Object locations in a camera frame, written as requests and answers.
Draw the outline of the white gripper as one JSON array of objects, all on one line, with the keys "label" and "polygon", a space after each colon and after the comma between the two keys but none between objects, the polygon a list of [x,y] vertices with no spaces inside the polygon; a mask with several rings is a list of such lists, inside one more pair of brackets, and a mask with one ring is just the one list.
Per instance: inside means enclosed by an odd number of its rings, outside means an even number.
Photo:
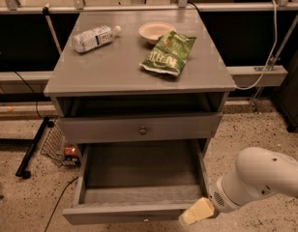
[{"label": "white gripper", "polygon": [[211,217],[214,214],[215,209],[219,213],[231,213],[240,208],[239,205],[231,201],[225,194],[222,177],[209,188],[209,198],[211,201],[205,197],[198,199],[179,217],[179,221],[183,225],[192,225]]}]

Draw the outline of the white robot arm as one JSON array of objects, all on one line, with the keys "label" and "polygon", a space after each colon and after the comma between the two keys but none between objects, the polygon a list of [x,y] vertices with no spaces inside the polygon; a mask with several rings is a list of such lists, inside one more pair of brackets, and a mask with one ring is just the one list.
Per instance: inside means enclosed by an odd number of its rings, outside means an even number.
[{"label": "white robot arm", "polygon": [[198,199],[179,221],[192,225],[277,193],[298,199],[298,162],[285,154],[249,147],[238,154],[234,167],[210,187],[208,198]]}]

